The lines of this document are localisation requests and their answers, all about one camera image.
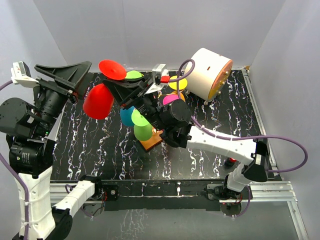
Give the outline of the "green plastic wine glass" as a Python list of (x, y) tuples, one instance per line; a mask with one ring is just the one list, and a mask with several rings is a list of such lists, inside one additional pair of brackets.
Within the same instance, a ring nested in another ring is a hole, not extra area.
[(133, 81), (134, 79), (139, 79), (139, 78), (142, 78), (143, 76), (144, 75), (141, 72), (137, 70), (131, 70), (126, 73), (125, 79), (127, 81)]
[(131, 120), (134, 123), (134, 136), (139, 141), (148, 141), (153, 135), (153, 127), (140, 112), (135, 109), (132, 112)]

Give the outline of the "red plastic wine glass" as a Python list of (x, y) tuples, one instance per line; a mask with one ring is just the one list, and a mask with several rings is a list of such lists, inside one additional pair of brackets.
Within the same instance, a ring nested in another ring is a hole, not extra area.
[[(111, 80), (121, 81), (127, 76), (125, 68), (120, 63), (110, 59), (102, 60), (98, 67), (101, 73)], [(113, 103), (112, 93), (103, 83), (100, 83), (88, 92), (82, 108), (90, 118), (103, 120), (109, 115)]]

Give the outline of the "blue plastic wine glass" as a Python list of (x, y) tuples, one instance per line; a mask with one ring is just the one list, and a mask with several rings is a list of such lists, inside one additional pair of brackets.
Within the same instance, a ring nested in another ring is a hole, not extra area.
[(135, 110), (134, 106), (131, 106), (128, 109), (120, 109), (120, 119), (123, 125), (126, 127), (133, 127), (135, 124), (132, 121), (132, 114)]

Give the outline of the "magenta plastic wine glass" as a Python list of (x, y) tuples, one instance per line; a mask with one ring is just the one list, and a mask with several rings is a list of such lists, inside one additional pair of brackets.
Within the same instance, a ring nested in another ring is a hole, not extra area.
[(163, 100), (162, 100), (162, 104), (163, 105), (167, 105), (172, 103), (175, 100), (179, 100), (180, 98), (178, 97), (177, 94), (170, 94), (170, 95), (166, 95)]

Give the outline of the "orange plastic wine glass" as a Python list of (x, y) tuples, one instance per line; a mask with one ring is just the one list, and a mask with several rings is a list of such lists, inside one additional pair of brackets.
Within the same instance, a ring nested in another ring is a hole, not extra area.
[(179, 81), (169, 82), (169, 87), (173, 90), (171, 95), (177, 96), (178, 95), (177, 90), (179, 90), (180, 98), (185, 101), (185, 97), (184, 97), (183, 92), (184, 92), (185, 88), (187, 87), (187, 85), (188, 85), (188, 81), (186, 78), (183, 78), (182, 80), (179, 80)]

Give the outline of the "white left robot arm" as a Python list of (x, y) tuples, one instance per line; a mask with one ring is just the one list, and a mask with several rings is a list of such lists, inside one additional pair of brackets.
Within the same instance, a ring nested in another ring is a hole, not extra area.
[(0, 131), (6, 135), (9, 159), (4, 166), (15, 178), (20, 203), (20, 230), (17, 240), (64, 240), (73, 218), (88, 199), (103, 195), (102, 181), (82, 176), (75, 186), (66, 186), (67, 195), (51, 203), (50, 186), (55, 141), (48, 138), (67, 102), (82, 100), (93, 78), (91, 62), (50, 67), (37, 64), (33, 78), (23, 61), (14, 62), (10, 82), (33, 90), (33, 104), (12, 97), (0, 106)]

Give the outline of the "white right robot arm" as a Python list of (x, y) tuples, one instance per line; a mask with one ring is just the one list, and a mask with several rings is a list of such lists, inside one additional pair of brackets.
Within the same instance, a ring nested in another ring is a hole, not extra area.
[(222, 185), (207, 189), (214, 199), (234, 199), (250, 183), (268, 180), (269, 150), (267, 140), (261, 136), (241, 139), (219, 135), (197, 123), (182, 99), (161, 105), (148, 76), (132, 80), (105, 77), (102, 84), (123, 110), (134, 108), (134, 126), (147, 126), (147, 139), (152, 129), (156, 129), (162, 132), (162, 140), (173, 148), (205, 150), (238, 161), (239, 165), (227, 174)]

